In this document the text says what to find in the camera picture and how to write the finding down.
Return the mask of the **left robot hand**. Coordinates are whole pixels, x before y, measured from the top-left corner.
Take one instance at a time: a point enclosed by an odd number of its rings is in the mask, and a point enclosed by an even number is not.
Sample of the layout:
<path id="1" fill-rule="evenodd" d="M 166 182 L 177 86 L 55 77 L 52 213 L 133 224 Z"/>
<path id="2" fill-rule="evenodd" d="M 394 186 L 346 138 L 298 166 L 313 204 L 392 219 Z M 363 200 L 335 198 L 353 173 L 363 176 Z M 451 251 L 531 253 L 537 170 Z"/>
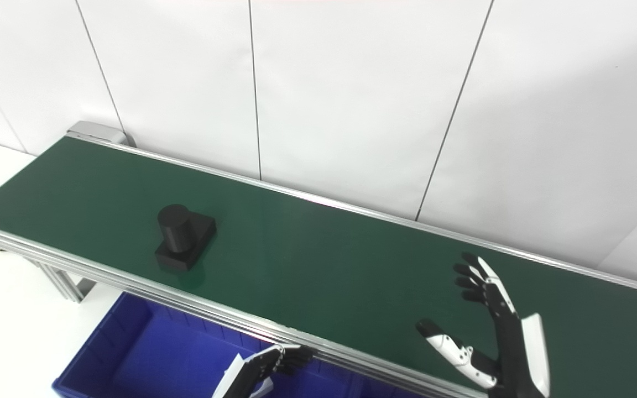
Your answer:
<path id="1" fill-rule="evenodd" d="M 212 397 L 263 397 L 274 388 L 272 376 L 293 376 L 316 355 L 306 345 L 279 343 L 242 358 L 236 355 L 216 386 Z"/>

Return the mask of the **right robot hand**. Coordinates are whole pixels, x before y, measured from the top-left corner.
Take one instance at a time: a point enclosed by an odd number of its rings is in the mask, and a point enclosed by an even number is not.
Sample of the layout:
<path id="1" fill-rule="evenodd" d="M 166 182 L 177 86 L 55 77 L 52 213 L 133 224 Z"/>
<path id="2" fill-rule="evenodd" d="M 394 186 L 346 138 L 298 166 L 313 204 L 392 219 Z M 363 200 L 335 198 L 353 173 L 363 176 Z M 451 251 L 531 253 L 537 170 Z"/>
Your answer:
<path id="1" fill-rule="evenodd" d="M 453 265 L 455 283 L 466 301 L 485 305 L 494 324 L 498 357 L 490 358 L 445 332 L 431 319 L 415 323 L 418 333 L 458 372 L 489 397 L 549 397 L 551 373 L 542 317 L 521 317 L 506 287 L 479 255 L 463 252 Z"/>

